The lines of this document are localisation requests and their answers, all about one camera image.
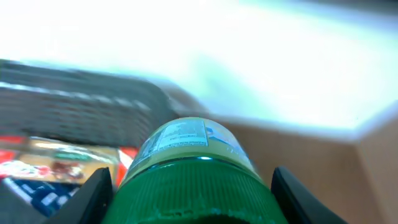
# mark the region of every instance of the green lid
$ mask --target green lid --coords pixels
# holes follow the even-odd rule
[[[261,181],[214,159],[182,159],[140,173],[119,189],[103,223],[224,223],[220,217],[287,223]]]

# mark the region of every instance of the ribbed lid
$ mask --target ribbed lid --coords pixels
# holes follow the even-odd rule
[[[139,174],[117,192],[103,223],[198,223],[203,217],[287,223],[263,183],[216,160],[174,161]]]

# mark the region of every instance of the green bottle cap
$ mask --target green bottle cap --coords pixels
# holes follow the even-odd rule
[[[254,175],[217,159],[155,165],[127,181],[104,224],[287,223],[271,191]]]

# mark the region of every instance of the white wall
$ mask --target white wall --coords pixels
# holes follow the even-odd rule
[[[310,131],[397,99],[397,16],[260,2],[0,0],[0,57],[167,78],[214,114]]]

